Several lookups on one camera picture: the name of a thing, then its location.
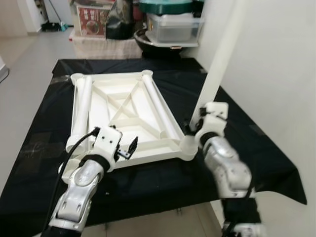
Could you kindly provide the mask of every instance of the black pot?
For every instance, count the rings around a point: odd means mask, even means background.
[[[140,29],[134,33],[134,38],[138,46],[143,50],[143,56],[154,57],[154,58],[170,58],[170,57],[180,57],[179,53],[182,48],[179,47],[156,47],[149,39],[146,37],[145,32],[147,29]]]

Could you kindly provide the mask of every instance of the black tablecloth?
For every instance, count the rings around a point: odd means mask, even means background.
[[[41,231],[52,195],[57,168],[70,135],[74,88],[72,73],[126,73],[154,71],[154,80],[183,127],[190,119],[205,80],[194,59],[177,61],[59,60],[0,199],[1,233],[32,236]],[[256,126],[223,89],[216,101],[229,103],[225,134],[255,176],[255,187],[306,204],[295,165]],[[60,187],[63,192],[66,185]],[[203,157],[178,158],[122,168],[108,174],[93,198],[88,225],[157,213],[218,198]]]

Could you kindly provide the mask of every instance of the floor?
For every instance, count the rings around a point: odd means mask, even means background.
[[[66,32],[0,40],[0,55],[10,68],[0,83],[0,193],[60,58],[75,58]],[[217,237],[220,227],[209,203],[88,227],[84,237]]]

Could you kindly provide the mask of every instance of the green lid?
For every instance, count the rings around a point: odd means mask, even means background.
[[[164,15],[192,12],[192,0],[140,0],[142,12]]]

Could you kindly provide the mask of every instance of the clear plastic box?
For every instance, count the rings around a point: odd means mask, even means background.
[[[202,18],[193,18],[191,13],[163,16],[147,14],[146,36],[153,43],[197,46],[203,22]]]

